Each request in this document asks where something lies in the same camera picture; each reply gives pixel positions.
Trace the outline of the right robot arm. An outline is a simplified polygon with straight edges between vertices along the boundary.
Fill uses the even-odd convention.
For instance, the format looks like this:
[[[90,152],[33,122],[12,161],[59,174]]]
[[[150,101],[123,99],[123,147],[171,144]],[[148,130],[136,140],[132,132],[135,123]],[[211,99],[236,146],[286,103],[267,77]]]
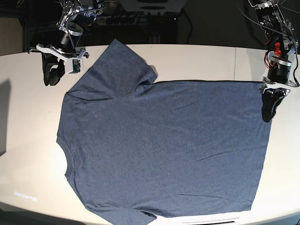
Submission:
[[[45,86],[54,86],[64,75],[84,71],[83,58],[89,58],[86,48],[76,48],[86,27],[103,13],[102,0],[61,0],[62,15],[56,26],[59,37],[54,44],[29,49],[28,53],[41,53]]]

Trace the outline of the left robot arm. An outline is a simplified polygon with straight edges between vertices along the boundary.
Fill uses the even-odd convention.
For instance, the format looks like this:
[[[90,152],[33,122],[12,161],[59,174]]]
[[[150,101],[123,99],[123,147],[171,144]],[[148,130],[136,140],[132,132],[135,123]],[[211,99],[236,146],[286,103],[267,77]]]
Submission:
[[[252,24],[264,30],[266,49],[263,62],[268,74],[262,79],[260,93],[262,96],[262,119],[270,122],[276,114],[277,107],[288,96],[292,89],[300,86],[294,78],[289,80],[290,73],[295,73],[289,56],[298,54],[299,42],[294,35],[294,28],[283,14],[276,0],[243,0],[237,1],[237,7],[247,19],[247,26],[252,37],[256,37]]]

